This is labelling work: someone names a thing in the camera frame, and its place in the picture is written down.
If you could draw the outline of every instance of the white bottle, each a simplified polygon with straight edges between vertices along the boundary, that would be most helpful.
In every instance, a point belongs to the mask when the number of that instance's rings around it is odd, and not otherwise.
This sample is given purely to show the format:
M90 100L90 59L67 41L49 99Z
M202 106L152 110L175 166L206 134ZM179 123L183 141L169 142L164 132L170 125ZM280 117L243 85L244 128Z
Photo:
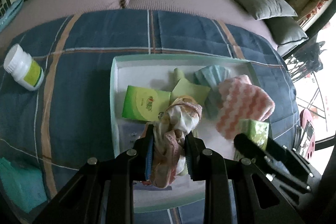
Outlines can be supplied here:
M27 90L37 90L43 79L42 68L30 56L23 51L19 44L15 44L7 53L3 68L10 73L14 80Z

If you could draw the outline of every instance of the tissue box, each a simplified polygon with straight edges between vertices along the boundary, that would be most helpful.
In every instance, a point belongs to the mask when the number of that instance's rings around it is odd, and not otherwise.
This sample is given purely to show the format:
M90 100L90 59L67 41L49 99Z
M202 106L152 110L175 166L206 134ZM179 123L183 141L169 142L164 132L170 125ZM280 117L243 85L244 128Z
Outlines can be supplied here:
M268 122L259 122L252 119L241 119L239 121L241 133L247 135L247 137L254 142L262 150L266 150L268 139ZM244 155L236 150L234 160L240 160L244 158Z
M146 122L158 121L169 107L171 92L129 85L124 101L123 118Z

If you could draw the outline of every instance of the striped towel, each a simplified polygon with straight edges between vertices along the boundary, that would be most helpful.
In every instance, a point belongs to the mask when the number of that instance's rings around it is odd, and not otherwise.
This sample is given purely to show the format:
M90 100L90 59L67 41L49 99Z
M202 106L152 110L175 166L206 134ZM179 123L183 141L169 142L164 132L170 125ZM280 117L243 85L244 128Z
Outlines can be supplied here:
M260 87L252 85L247 75L224 80L218 85L223 108L219 111L217 131L228 140L240 133L239 120L265 121L274 111L275 103Z

